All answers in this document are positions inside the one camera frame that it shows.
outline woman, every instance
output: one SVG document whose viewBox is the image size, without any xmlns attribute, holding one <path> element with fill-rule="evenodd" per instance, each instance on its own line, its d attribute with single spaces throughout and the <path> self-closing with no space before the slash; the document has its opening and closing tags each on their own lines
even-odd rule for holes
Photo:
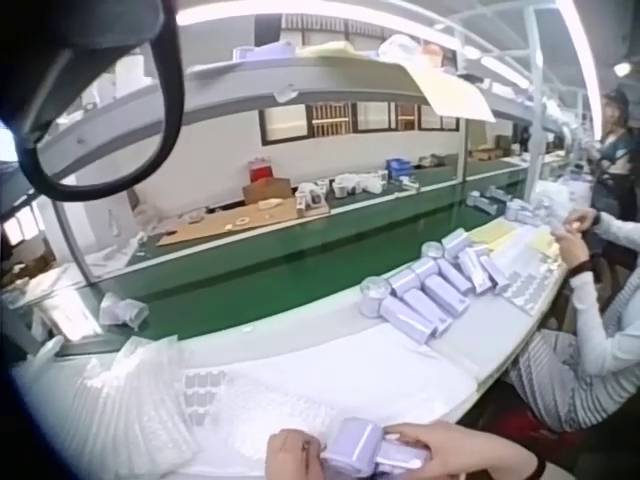
<svg viewBox="0 0 640 480">
<path fill-rule="evenodd" d="M 633 178 L 634 138 L 629 133 L 629 99 L 619 89 L 604 96 L 605 134 L 602 146 L 590 153 L 595 175 L 591 206 L 625 221 L 633 221 L 638 213 Z M 606 241 L 594 233 L 585 235 L 589 246 L 596 282 L 601 282 L 599 265 Z"/>
<path fill-rule="evenodd" d="M 459 478 L 487 470 L 495 480 L 568 480 L 568 473 L 545 465 L 519 445 L 488 433 L 438 422 L 431 425 L 401 424 L 387 433 L 399 441 L 428 448 L 431 460 L 423 468 L 400 477 L 403 480 Z M 266 480 L 323 480 L 320 443 L 297 430 L 282 430 L 269 439 Z"/>
<path fill-rule="evenodd" d="M 640 223 L 584 209 L 572 212 L 565 227 L 557 241 L 573 287 L 577 336 L 537 333 L 507 374 L 536 416 L 555 431 L 601 422 L 640 387 L 640 264 L 601 316 L 589 250 L 580 235 L 592 228 L 606 241 L 640 251 Z"/>
</svg>

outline paper sheet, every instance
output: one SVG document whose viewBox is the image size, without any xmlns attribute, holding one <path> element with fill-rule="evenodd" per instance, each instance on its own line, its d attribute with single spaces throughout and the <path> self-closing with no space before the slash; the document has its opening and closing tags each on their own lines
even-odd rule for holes
<svg viewBox="0 0 640 480">
<path fill-rule="evenodd" d="M 366 55 L 356 52 L 353 45 L 349 42 L 339 40 L 323 43 L 322 45 L 300 48 L 296 51 L 296 57 L 345 57 L 371 59 Z"/>
<path fill-rule="evenodd" d="M 547 231 L 539 232 L 529 245 L 549 258 L 557 258 L 560 255 L 558 243 Z"/>
<path fill-rule="evenodd" d="M 478 88 L 461 78 L 435 69 L 424 59 L 403 64 L 431 108 L 441 117 L 495 122 L 491 108 Z"/>
<path fill-rule="evenodd" d="M 477 243 L 486 243 L 492 250 L 496 250 L 504 242 L 505 237 L 516 231 L 516 227 L 502 218 L 493 220 L 469 232 L 469 238 Z"/>
</svg>

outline shelf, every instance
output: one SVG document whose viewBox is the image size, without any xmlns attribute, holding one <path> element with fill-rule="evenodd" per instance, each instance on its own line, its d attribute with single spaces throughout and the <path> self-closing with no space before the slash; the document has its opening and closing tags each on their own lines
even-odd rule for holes
<svg viewBox="0 0 640 480">
<path fill-rule="evenodd" d="M 357 58 L 289 58 L 228 62 L 186 77 L 184 125 L 234 113 L 278 107 L 274 92 L 292 88 L 289 104 L 318 102 L 405 102 L 426 104 L 418 86 L 400 66 Z M 533 121 L 533 108 L 484 92 L 499 118 Z M 162 99 L 157 85 L 144 87 L 89 112 L 40 148 L 46 171 L 65 178 L 91 163 L 162 130 Z M 556 131 L 548 119 L 545 130 Z M 3 176 L 2 213 L 32 188 L 19 170 Z"/>
</svg>

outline purple cylindrical container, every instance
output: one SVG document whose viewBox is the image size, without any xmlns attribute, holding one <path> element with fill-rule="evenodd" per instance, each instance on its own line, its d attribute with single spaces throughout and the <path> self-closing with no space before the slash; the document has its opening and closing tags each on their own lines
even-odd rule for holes
<svg viewBox="0 0 640 480">
<path fill-rule="evenodd" d="M 415 272 L 421 282 L 431 275 L 436 275 L 439 271 L 438 264 L 432 258 L 421 258 L 410 267 Z"/>
<path fill-rule="evenodd" d="M 487 272 L 485 272 L 473 250 L 465 248 L 460 252 L 458 261 L 460 262 L 460 267 L 464 274 L 469 280 L 471 280 L 471 284 L 473 285 L 476 294 L 480 295 L 493 286 L 491 284 L 491 280 L 489 280 Z"/>
<path fill-rule="evenodd" d="M 329 439 L 322 458 L 341 473 L 364 478 L 376 471 L 398 474 L 416 470 L 431 456 L 425 449 L 385 439 L 384 429 L 374 422 L 350 417 Z"/>
<path fill-rule="evenodd" d="M 491 280 L 493 280 L 493 283 L 495 285 L 493 291 L 497 294 L 506 292 L 511 286 L 511 282 L 502 271 L 502 269 L 498 267 L 498 265 L 496 265 L 496 262 L 494 262 L 490 256 L 484 255 L 480 257 L 480 263 L 485 268 L 487 273 L 489 273 Z"/>
<path fill-rule="evenodd" d="M 449 315 L 461 317 L 469 308 L 468 298 L 463 297 L 455 288 L 443 280 L 440 275 L 432 275 L 422 283 L 422 289 Z"/>
<path fill-rule="evenodd" d="M 393 293 L 400 298 L 405 292 L 413 289 L 420 288 L 420 278 L 416 275 L 411 268 L 405 268 L 404 270 L 396 273 L 389 279 L 389 284 L 393 289 Z"/>
<path fill-rule="evenodd" d="M 471 246 L 471 239 L 464 229 L 458 228 L 442 239 L 442 246 L 444 258 L 453 261 L 462 250 Z"/>
<path fill-rule="evenodd" d="M 365 317 L 384 318 L 420 345 L 424 345 L 435 333 L 435 325 L 391 295 L 391 286 L 384 278 L 365 279 L 360 285 L 360 291 L 362 298 L 359 310 Z"/>
<path fill-rule="evenodd" d="M 423 258 L 442 258 L 444 256 L 444 247 L 440 242 L 426 242 L 420 249 L 420 256 Z"/>
<path fill-rule="evenodd" d="M 469 295 L 473 290 L 471 282 L 464 278 L 464 276 L 447 260 L 444 258 L 436 260 L 438 268 L 440 269 L 440 275 L 453 287 L 458 290 L 462 295 Z"/>
<path fill-rule="evenodd" d="M 453 319 L 444 313 L 421 290 L 409 290 L 402 296 L 402 300 L 424 318 L 432 327 L 432 332 L 436 337 L 441 336 L 453 322 Z"/>
</svg>

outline fluorescent light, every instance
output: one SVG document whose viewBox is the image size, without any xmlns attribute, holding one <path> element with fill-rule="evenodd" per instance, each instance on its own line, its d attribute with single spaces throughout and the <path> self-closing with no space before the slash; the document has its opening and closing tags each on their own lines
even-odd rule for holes
<svg viewBox="0 0 640 480">
<path fill-rule="evenodd" d="M 406 35 L 413 35 L 451 50 L 459 51 L 461 49 L 460 41 L 455 37 L 420 23 L 372 8 L 323 0 L 298 0 L 295 2 L 291 0 L 236 0 L 233 2 L 211 3 L 181 10 L 176 18 L 178 25 L 185 26 L 230 17 L 279 13 L 325 15 L 366 22 L 396 30 Z"/>
<path fill-rule="evenodd" d="M 602 104 L 600 103 L 600 85 L 598 84 L 598 74 L 596 65 L 593 61 L 593 54 L 589 46 L 589 40 L 580 21 L 578 10 L 573 0 L 556 0 L 556 5 L 564 18 L 567 25 L 573 47 L 578 54 L 580 68 L 584 83 L 587 86 L 587 96 L 589 97 L 589 106 L 591 108 L 591 118 L 593 121 L 593 137 L 600 138 L 602 136 Z"/>
<path fill-rule="evenodd" d="M 613 71 L 616 72 L 616 75 L 619 77 L 624 77 L 631 72 L 631 64 L 629 62 L 622 62 L 613 67 Z"/>
<path fill-rule="evenodd" d="M 482 56 L 482 52 L 480 50 L 476 47 L 470 47 L 469 45 L 465 45 L 462 48 L 462 53 L 470 60 L 478 60 Z"/>
<path fill-rule="evenodd" d="M 515 83 L 520 88 L 527 89 L 531 85 L 531 82 L 529 82 L 529 80 L 493 57 L 482 57 L 480 59 L 480 63 L 482 63 L 489 70 L 493 70 L 497 74 L 502 75 L 507 80 Z"/>
</svg>

